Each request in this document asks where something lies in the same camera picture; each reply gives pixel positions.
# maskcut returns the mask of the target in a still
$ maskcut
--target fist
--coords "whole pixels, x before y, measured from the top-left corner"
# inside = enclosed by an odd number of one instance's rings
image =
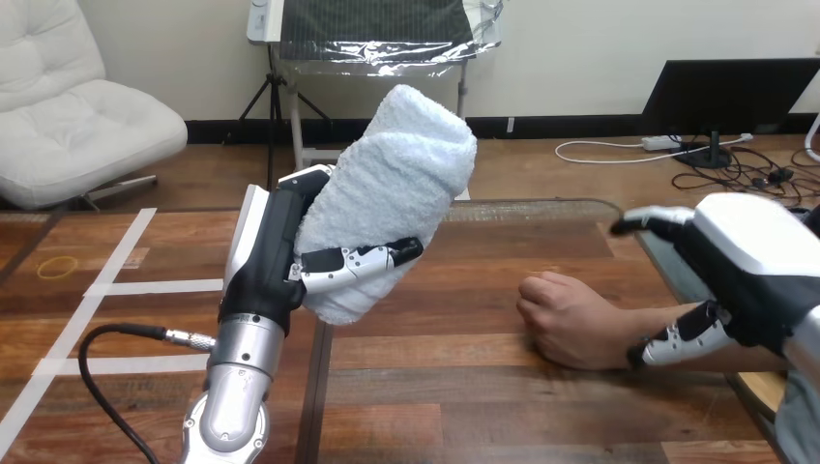
[[[539,351],[559,364],[585,370],[629,367],[637,343],[632,311],[622,310],[572,277],[543,273],[525,278],[516,303]]]

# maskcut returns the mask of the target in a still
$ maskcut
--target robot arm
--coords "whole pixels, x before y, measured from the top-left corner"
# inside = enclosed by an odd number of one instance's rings
[[[206,391],[185,418],[183,463],[250,463],[267,442],[264,405],[290,330],[290,312],[308,293],[327,292],[413,261],[415,238],[294,256],[302,217],[333,168],[313,166],[279,180],[276,191],[250,186],[238,220],[211,343]]]
[[[716,193],[695,210],[633,210],[612,226],[671,242],[715,295],[628,353],[634,367],[699,358],[726,344],[763,345],[820,390],[820,240],[774,201]]]

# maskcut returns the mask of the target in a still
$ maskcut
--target black cable bundle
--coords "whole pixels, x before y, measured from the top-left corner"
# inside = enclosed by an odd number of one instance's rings
[[[96,329],[89,332],[83,338],[82,343],[79,345],[79,353],[77,354],[77,362],[79,363],[79,375],[82,377],[82,381],[85,383],[86,388],[88,388],[88,392],[94,396],[94,399],[97,400],[97,403],[100,404],[102,409],[105,411],[106,414],[111,418],[114,423],[116,423],[120,429],[128,435],[131,441],[145,454],[145,457],[148,459],[148,462],[151,464],[160,464],[157,457],[148,447],[148,444],[137,435],[137,433],[131,428],[130,425],[123,419],[122,416],[111,406],[111,403],[105,399],[103,393],[97,387],[97,384],[94,383],[94,379],[91,378],[91,372],[88,370],[88,347],[91,346],[91,342],[94,341],[95,338],[102,334],[109,334],[109,333],[119,333],[119,334],[127,334],[127,335],[136,335],[136,336],[144,336],[147,338],[153,338],[155,340],[163,340],[165,338],[165,327],[157,327],[157,326],[142,326],[138,324],[107,324],[104,326],[97,327]]]
[[[820,164],[797,161],[797,156],[806,152],[805,148],[794,152],[791,163],[785,166],[749,148],[732,147],[730,151],[732,160],[728,166],[719,169],[690,166],[694,172],[676,175],[672,178],[672,186],[678,190],[722,186],[729,191],[763,194],[784,203],[794,202],[785,206],[797,206],[805,198],[820,197]],[[758,162],[743,163],[738,158],[739,154],[753,155]],[[688,185],[686,181],[681,182],[682,179],[706,182]]]

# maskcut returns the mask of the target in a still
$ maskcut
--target folded towel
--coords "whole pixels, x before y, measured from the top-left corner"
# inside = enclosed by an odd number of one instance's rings
[[[476,137],[442,105],[406,85],[379,105],[365,135],[336,171],[300,227],[296,253],[377,246],[405,237],[430,243],[454,198],[467,188]],[[329,324],[351,324],[387,296],[414,263],[304,304]]]

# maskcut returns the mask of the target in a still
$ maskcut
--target forearm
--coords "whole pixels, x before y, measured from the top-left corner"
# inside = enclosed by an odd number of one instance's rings
[[[633,335],[635,339],[639,339],[657,334],[696,306],[697,304],[685,304],[631,310],[631,325],[635,328]],[[696,360],[655,368],[709,372],[764,372],[786,370],[789,364],[763,347],[746,348],[733,343]]]

